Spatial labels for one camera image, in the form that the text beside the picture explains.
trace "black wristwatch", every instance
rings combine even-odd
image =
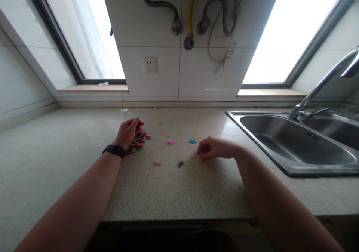
[[[108,146],[106,146],[105,150],[102,153],[104,153],[106,151],[111,152],[112,154],[115,154],[117,156],[120,156],[122,159],[126,155],[126,150],[124,150],[119,145],[108,145]]]

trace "hand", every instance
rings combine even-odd
[[[124,150],[130,147],[135,135],[142,130],[143,123],[138,117],[122,122],[113,144],[121,146]]]
[[[242,150],[243,147],[239,143],[215,137],[208,137],[199,143],[197,155],[202,153],[202,160],[208,160],[215,157],[228,159],[236,157]]]

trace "drain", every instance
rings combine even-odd
[[[317,136],[311,134],[310,132],[307,132],[307,135],[308,135],[309,137],[311,137],[312,139],[314,139],[314,140],[318,140],[318,139],[319,139]]]

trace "rubber band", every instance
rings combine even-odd
[[[151,137],[147,136],[146,132],[138,131],[137,134],[135,135],[133,142],[130,144],[130,148],[126,152],[126,156],[136,153],[141,149],[143,149],[143,143],[146,141],[145,138],[151,139]]]

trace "glass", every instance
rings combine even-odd
[[[283,83],[338,0],[276,0],[243,83]]]
[[[105,0],[47,0],[86,79],[125,79]]]

